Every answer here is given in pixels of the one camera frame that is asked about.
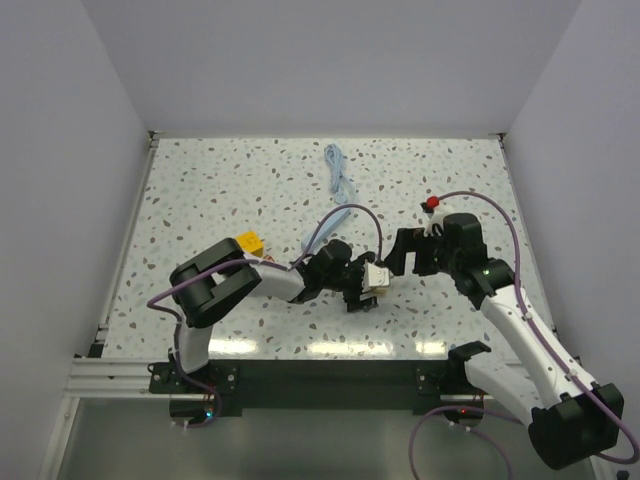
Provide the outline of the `light blue power strip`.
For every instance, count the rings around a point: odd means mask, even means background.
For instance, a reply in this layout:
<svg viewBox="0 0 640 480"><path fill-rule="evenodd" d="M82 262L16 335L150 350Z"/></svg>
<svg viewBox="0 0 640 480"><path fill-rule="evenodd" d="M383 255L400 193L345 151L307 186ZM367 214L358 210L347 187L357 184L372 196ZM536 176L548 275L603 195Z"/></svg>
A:
<svg viewBox="0 0 640 480"><path fill-rule="evenodd" d="M304 251L307 247L309 247L310 251L313 252L349 216L350 216L350 212L349 212L348 209L342 209L342 210L334 212L331 216L329 216L326 219L326 221L323 223L323 225L321 226L321 228L320 228L320 230L319 230L319 232L317 234L315 234L314 232L311 232L301 241L301 250Z"/></svg>

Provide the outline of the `yellow cube socket adapter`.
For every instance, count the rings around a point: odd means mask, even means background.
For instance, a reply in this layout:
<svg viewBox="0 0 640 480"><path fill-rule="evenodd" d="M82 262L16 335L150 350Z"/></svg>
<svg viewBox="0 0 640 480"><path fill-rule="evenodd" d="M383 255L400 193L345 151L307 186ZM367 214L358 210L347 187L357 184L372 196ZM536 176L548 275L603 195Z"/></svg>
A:
<svg viewBox="0 0 640 480"><path fill-rule="evenodd" d="M250 255L262 258L264 256L264 241L254 231L247 231L235 237L240 248Z"/></svg>

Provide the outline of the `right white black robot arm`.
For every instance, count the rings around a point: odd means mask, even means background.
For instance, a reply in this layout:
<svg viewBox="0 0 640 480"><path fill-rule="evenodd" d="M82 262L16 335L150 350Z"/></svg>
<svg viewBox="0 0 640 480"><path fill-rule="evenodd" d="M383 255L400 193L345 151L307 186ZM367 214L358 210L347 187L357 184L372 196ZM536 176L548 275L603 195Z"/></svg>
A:
<svg viewBox="0 0 640 480"><path fill-rule="evenodd" d="M526 373L511 371L481 342L450 351L448 386L459 393L476 387L506 407L526 427L538 456L563 469L614 447L624 398L602 385L560 344L528 301L516 275L487 252L479 220L446 214L429 228L401 228L384 260L394 276L414 254L419 276L447 274L458 292L493 324Z"/></svg>

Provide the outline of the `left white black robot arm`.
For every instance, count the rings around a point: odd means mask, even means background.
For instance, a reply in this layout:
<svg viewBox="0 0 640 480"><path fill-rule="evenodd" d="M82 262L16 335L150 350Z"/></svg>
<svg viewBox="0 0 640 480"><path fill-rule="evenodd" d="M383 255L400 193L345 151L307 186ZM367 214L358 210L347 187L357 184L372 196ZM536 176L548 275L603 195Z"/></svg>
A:
<svg viewBox="0 0 640 480"><path fill-rule="evenodd" d="M390 271L373 252L351 255L348 244L332 240L284 266L246 253L227 238L179 265L169 277L171 297L185 316L174 339L173 382L185 392L205 385L213 326L249 296L302 304L326 290L340 293L349 313L375 307L378 291L390 284Z"/></svg>

